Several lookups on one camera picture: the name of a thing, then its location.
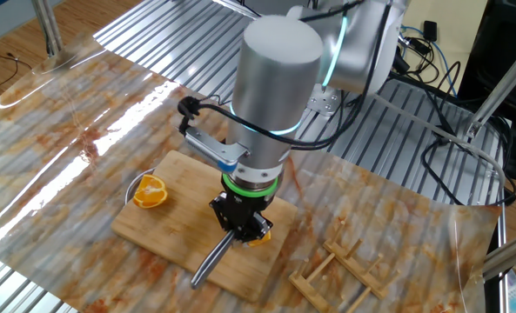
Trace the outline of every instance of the wooden cutting board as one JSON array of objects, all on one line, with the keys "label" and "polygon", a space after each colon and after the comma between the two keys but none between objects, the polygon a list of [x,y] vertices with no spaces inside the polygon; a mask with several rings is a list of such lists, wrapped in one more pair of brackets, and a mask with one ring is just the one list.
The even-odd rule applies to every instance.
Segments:
[{"label": "wooden cutting board", "polygon": [[[164,180],[167,200],[148,210],[130,201],[111,227],[120,236],[193,273],[225,234],[209,207],[209,202],[223,190],[221,173],[171,151],[153,175]],[[294,205],[275,198],[264,211],[264,216],[273,222],[271,240],[253,248],[241,244],[230,248],[207,282],[245,300],[257,301],[296,211]]]}]

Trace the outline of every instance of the green ring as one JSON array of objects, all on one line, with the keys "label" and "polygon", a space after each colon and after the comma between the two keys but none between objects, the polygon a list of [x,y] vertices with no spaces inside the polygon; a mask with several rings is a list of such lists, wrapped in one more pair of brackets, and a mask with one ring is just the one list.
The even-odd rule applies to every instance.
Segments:
[{"label": "green ring", "polygon": [[251,191],[251,190],[242,189],[242,188],[238,187],[236,184],[234,184],[226,174],[223,174],[223,181],[224,181],[224,183],[226,183],[226,185],[232,191],[238,193],[240,196],[261,197],[261,196],[269,196],[270,194],[275,192],[275,190],[277,189],[278,178],[275,178],[275,182],[273,182],[273,185],[269,186],[265,190],[260,190],[260,191]]}]

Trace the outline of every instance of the wooden floor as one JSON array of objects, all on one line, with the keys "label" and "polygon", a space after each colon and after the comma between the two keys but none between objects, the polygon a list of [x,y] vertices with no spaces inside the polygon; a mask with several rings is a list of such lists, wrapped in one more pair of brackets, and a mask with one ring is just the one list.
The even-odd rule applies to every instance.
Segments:
[{"label": "wooden floor", "polygon": [[[70,42],[78,33],[94,33],[121,16],[141,0],[65,0],[55,8],[55,16],[64,43]],[[11,53],[32,67],[46,57],[45,42],[37,20],[13,30],[0,38],[0,56]],[[16,68],[13,61],[0,59],[0,82],[12,75]],[[0,86],[0,93],[9,88],[28,69],[20,66],[18,74]],[[507,237],[516,237],[516,203],[507,209]]]}]

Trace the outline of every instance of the metal rod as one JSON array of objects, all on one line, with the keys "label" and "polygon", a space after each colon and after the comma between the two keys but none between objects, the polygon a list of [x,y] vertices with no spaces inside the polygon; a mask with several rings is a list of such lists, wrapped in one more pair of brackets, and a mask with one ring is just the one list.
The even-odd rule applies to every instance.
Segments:
[{"label": "metal rod", "polygon": [[47,43],[47,54],[49,57],[56,55],[63,49],[63,40],[58,31],[57,20],[48,0],[31,0],[41,31]]},{"label": "metal rod", "polygon": [[490,96],[486,99],[484,104],[480,106],[478,111],[474,113],[466,125],[466,135],[470,138],[475,138],[478,131],[487,122],[488,118],[507,98],[511,90],[516,86],[516,61],[501,78],[498,85],[495,86]]},{"label": "metal rod", "polygon": [[234,241],[234,230],[230,230],[221,239],[221,241],[213,248],[211,253],[205,258],[201,265],[199,265],[196,274],[191,279],[191,287],[196,290],[207,279],[210,273],[215,269],[215,266],[221,261],[226,251],[231,247]]},{"label": "metal rod", "polygon": [[516,264],[516,238],[492,251],[484,262],[484,280],[497,276]]}]

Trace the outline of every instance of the wire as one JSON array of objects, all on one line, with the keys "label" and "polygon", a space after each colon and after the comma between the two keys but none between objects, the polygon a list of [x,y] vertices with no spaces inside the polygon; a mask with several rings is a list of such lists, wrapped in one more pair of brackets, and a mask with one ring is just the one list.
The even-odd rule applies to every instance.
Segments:
[{"label": "wire", "polygon": [[14,78],[16,75],[17,75],[17,72],[18,72],[18,65],[19,64],[23,64],[23,65],[26,65],[27,67],[30,68],[31,70],[31,66],[29,64],[27,64],[26,62],[24,61],[20,61],[18,60],[17,57],[14,57],[11,53],[8,53],[7,54],[7,57],[4,57],[4,56],[0,56],[0,58],[2,59],[5,59],[5,60],[11,60],[11,61],[14,61],[16,63],[16,68],[14,69],[14,73],[12,74],[12,76],[10,76],[8,79],[4,80],[3,82],[0,83],[0,86],[2,86],[3,84],[9,82],[9,80],[11,80],[12,78]]},{"label": "wire", "polygon": [[322,19],[322,18],[334,17],[334,16],[336,16],[339,13],[346,14],[346,12],[348,10],[350,10],[350,9],[354,8],[355,6],[363,3],[364,1],[365,0],[357,0],[357,1],[354,1],[354,2],[351,2],[351,3],[346,3],[346,4],[343,4],[343,6],[341,6],[339,9],[329,10],[326,13],[320,13],[320,14],[313,15],[313,16],[310,16],[310,17],[302,17],[302,18],[300,18],[300,21],[306,23],[306,22],[311,22],[311,21],[319,20],[319,19]]},{"label": "wire", "polygon": [[[443,180],[433,171],[432,167],[430,167],[430,164],[428,164],[428,162],[426,161],[426,154],[430,151],[430,150],[434,150],[434,149],[437,149],[438,147],[441,147],[445,144],[442,144],[442,141],[441,141],[441,138],[434,141],[432,144],[430,144],[425,150],[424,152],[422,152],[422,156],[420,158],[420,161],[422,162],[422,165],[424,165],[424,167],[426,167],[426,169],[428,170],[428,173],[430,174],[430,176],[436,181],[436,183],[438,183],[438,185],[441,187],[441,189],[447,194],[447,196],[449,196],[456,204],[458,205],[464,205],[461,201],[459,201],[459,199],[457,199],[457,197],[452,193],[452,191],[449,190],[449,188],[447,187],[447,185],[443,182]],[[512,185],[513,187],[513,192],[510,196],[507,196],[507,197],[504,197],[503,199],[495,202],[495,203],[491,203],[491,204],[488,204],[488,205],[500,205],[502,203],[506,203],[508,202],[509,200],[513,199],[514,197],[516,197],[516,184],[515,182],[507,175],[505,174],[506,176],[506,179],[509,181],[509,183]]]},{"label": "wire", "polygon": [[218,106],[213,105],[213,104],[201,104],[201,103],[199,103],[199,104],[197,104],[197,108],[196,109],[197,110],[198,109],[215,110],[216,112],[224,115],[225,117],[228,117],[231,120],[233,120],[233,121],[235,121],[237,123],[240,123],[240,124],[248,127],[251,130],[255,130],[256,132],[258,132],[258,133],[260,133],[260,134],[262,134],[262,135],[264,135],[266,137],[269,137],[271,139],[277,140],[277,141],[279,141],[281,143],[288,143],[290,145],[293,145],[294,147],[292,147],[292,148],[295,149],[295,150],[320,150],[320,149],[323,149],[323,148],[329,146],[329,144],[331,144],[334,141],[336,141],[343,133],[346,132],[346,130],[348,130],[350,128],[350,126],[352,125],[352,123],[354,122],[356,117],[358,116],[360,108],[364,104],[365,95],[368,94],[368,90],[370,89],[370,84],[372,83],[373,72],[375,70],[376,61],[378,59],[379,51],[381,49],[381,41],[382,41],[382,38],[383,38],[383,32],[384,32],[384,29],[385,29],[385,25],[387,24],[387,20],[388,20],[389,12],[390,11],[391,11],[391,5],[387,4],[385,6],[385,10],[384,10],[383,16],[381,17],[381,22],[379,23],[378,32],[377,32],[377,38],[376,38],[376,42],[375,42],[375,46],[374,46],[374,52],[372,54],[372,61],[371,61],[371,64],[370,64],[370,69],[369,69],[369,72],[368,72],[368,76],[367,76],[367,79],[365,81],[365,87],[364,87],[364,91],[363,91],[363,96],[359,98],[358,104],[356,105],[356,107],[355,107],[356,109],[353,112],[353,114],[350,115],[349,118],[347,119],[347,121],[341,126],[341,128],[336,130],[330,137],[328,137],[326,139],[318,140],[318,141],[315,141],[315,142],[303,142],[303,141],[300,141],[300,140],[295,140],[295,139],[291,139],[291,138],[287,138],[287,137],[282,137],[282,136],[274,135],[269,130],[264,130],[261,127],[258,127],[257,125],[255,125],[253,123],[250,123],[250,122],[244,120],[243,118],[237,117],[236,115],[230,113],[229,111],[224,110],[222,108],[219,108]]},{"label": "wire", "polygon": [[238,3],[240,3],[240,5],[242,5],[243,7],[245,7],[246,9],[250,10],[251,13],[257,15],[258,17],[261,17],[261,14],[257,13],[254,9],[252,9],[251,7],[247,6],[246,3],[244,2],[244,0],[239,0]]},{"label": "wire", "polygon": [[392,109],[392,110],[398,112],[401,116],[406,117],[408,119],[411,119],[414,122],[423,125],[424,127],[426,127],[427,129],[433,131],[434,133],[436,133],[436,134],[438,134],[438,135],[440,135],[442,137],[445,137],[445,138],[451,140],[452,142],[456,143],[457,145],[461,146],[463,149],[470,151],[474,156],[481,157],[484,160],[486,160],[487,162],[489,162],[493,166],[493,169],[498,172],[499,188],[502,189],[505,186],[505,181],[506,181],[505,172],[503,171],[503,169],[501,168],[499,163],[497,161],[495,161],[487,153],[485,153],[483,150],[481,150],[480,148],[478,148],[478,147],[476,147],[476,146],[474,146],[474,145],[472,145],[470,143],[467,143],[466,141],[464,141],[462,139],[457,138],[454,135],[451,135],[451,134],[447,133],[446,131],[444,131],[444,130],[442,130],[442,129],[440,129],[440,128],[438,128],[438,127],[436,127],[436,126],[434,126],[434,125],[432,125],[432,124],[422,120],[419,117],[414,116],[413,114],[411,114],[411,113],[409,113],[409,112],[407,112],[405,110],[402,110],[401,108],[396,107],[395,105],[393,105],[389,101],[385,100],[380,95],[373,95],[373,97],[374,97],[374,99],[376,99],[376,101],[378,103],[381,103],[384,106],[388,107],[389,109]]},{"label": "wire", "polygon": [[410,74],[413,74],[415,76],[419,76],[425,69],[427,69],[428,66],[432,66],[434,69],[435,69],[435,77],[431,80],[431,81],[428,81],[428,82],[425,82],[425,83],[433,83],[435,82],[438,78],[439,78],[439,69],[437,66],[435,66],[435,64],[433,63],[433,58],[432,60],[428,60],[426,57],[424,57],[420,52],[418,52],[416,49],[414,48],[410,48],[411,51],[413,51],[414,53],[416,53],[419,57],[422,58],[422,63],[419,64],[419,69],[415,70],[415,71],[409,71],[409,72],[406,72],[404,75],[410,75]]},{"label": "wire", "polygon": [[[422,30],[419,30],[415,27],[411,27],[411,26],[404,26],[402,25],[401,28],[403,30],[415,30],[417,31],[420,35],[424,35],[424,32]],[[446,59],[446,56],[443,54],[443,51],[439,48],[439,46],[435,43],[435,42],[432,42],[433,43],[433,46],[435,47],[435,49],[437,49],[439,51],[439,54],[441,55],[441,58],[443,59],[443,64],[446,66],[446,71],[449,71],[449,65],[447,65],[447,59]],[[455,95],[455,97],[457,97],[457,91],[455,90],[454,87],[452,87],[452,93],[453,95]]]}]

